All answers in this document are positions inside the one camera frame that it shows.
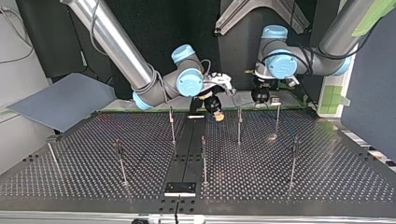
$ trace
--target metal bracket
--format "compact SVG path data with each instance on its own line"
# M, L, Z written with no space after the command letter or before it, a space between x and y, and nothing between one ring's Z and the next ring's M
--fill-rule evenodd
M233 0L216 22L215 35L225 35L251 10L257 7L273 9L284 21L290 22L294 0ZM304 13L295 5L291 27L300 34L308 27L309 21Z

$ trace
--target white cable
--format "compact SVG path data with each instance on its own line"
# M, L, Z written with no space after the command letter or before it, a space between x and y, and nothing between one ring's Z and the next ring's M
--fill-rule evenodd
M212 67L212 62L210 62L210 60L208 59L203 59L201 60L201 63L207 63L207 69L206 72L204 72L204 77L206 77L207 75L209 75L210 68Z
M32 47L32 44L29 43L29 38L28 38L28 34L26 32L26 29L23 25L23 20L21 18L21 16L18 14L18 12L16 12L15 10L8 8L8 7L1 7L0 6L0 12L3 13L4 18L6 19L6 22L8 23L9 27L12 28L12 30L15 32L15 34L30 48ZM9 18L9 16L7 15L6 12L9 12L11 14L13 14L21 23L21 26L23 28L24 31L24 35L25 37L23 37L20 32L18 32L18 29L15 27L14 23L11 21L11 19Z
M0 62L0 64L1 64L1 63L14 63L14 62L17 62L17 61L20 61L20 60L23 60L23 59L29 57L29 56L33 53L34 48L33 48L33 45L29 43L28 34L27 34L27 32L26 32L26 28L25 28L25 26L24 26L24 24L23 24L23 20L22 20L21 16L20 16L20 15L18 14L18 12L16 12L15 10L13 10L13 9L11 9L11 8L8 8L8 7L3 7L3 6L0 6L0 12L4 15L4 17L5 17L5 19L6 19L6 22L7 22L8 25L14 30L14 32L16 33L16 35L17 35L27 46L30 47L29 53L27 53L25 56L23 56L23 57L21 57L21 58L18 58L18 59L3 61L3 62ZM23 37L21 36L21 34L18 32L17 28L15 27L14 23L12 23L11 19L9 18L9 16L7 15L6 12L10 12L11 14L15 15L15 16L18 18L18 20L21 22L21 26L23 27L23 31L25 32L25 38L23 38Z

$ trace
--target small black object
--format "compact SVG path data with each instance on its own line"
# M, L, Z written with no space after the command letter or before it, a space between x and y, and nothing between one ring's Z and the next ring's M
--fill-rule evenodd
M205 109L210 114L221 112L221 102L219 97L212 95L205 99Z
M166 184L166 197L194 197L196 184L192 182L170 182Z
M270 91L269 88L260 88L256 87L251 91L251 98L253 102L256 104L264 104L268 102L270 99Z
M143 219L135 219L134 221L132 221L131 224L149 224L149 221Z

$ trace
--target gray wall panel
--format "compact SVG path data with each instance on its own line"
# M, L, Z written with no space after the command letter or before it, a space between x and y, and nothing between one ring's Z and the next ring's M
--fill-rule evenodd
M375 28L358 53L342 123L376 149L396 160L396 10Z

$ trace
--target metal frame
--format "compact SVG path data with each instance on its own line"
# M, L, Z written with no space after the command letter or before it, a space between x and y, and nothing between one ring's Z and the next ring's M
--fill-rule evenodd
M215 34L225 35L239 21L241 21L251 10L258 7L269 7L273 9L284 21L289 23L293 14L291 27L300 34L309 25L304 13L296 5L292 12L293 0L233 0L228 8L216 22Z
M306 111L312 119L318 117L310 111ZM29 200L28 198L21 198L17 203L13 201L12 197L5 198L0 195L0 211L1 218L15 218L18 216L23 219L64 219L64 220L111 220L111 221L126 221L135 219L137 217L149 218L150 220L174 220L175 212L178 213L179 220L201 220L205 219L206 223L238 223L243 221L254 222L371 222L370 218L349 218L349 217L389 217L389 219L381 219L381 221L396 222L394 218L394 209L396 203L346 203L346 202L332 202L323 203L317 201L288 201L283 202L221 202L215 200L205 200L201 195L201 183L203 181L203 160L202 160L202 136L205 134L206 119L185 119L183 130L180 138L177 139L176 153L178 155L185 155L184 161L180 157L173 158L168 169L167 177L163 184L169 181L177 182L196 182L197 192L195 197L190 198L168 198L161 197L158 199L136 199L134 197L130 200L90 200L90 199L68 199L52 201L51 199L37 199ZM346 137L341 131L334 133L334 138L341 139L343 146L351 150L353 154L361 157L367 164L380 173L388 183L396 186L396 175L380 161L377 161L373 156L367 154L363 148ZM237 144L237 135L235 135L235 143ZM49 153L49 149L44 147L37 152L39 155ZM194 160L189 161L188 158L192 156ZM0 183L2 180L8 179L17 174L26 165L32 163L22 162L7 174L0 176ZM8 212L7 209L18 209L22 211L37 212ZM317 217L317 216L336 216L331 217Z

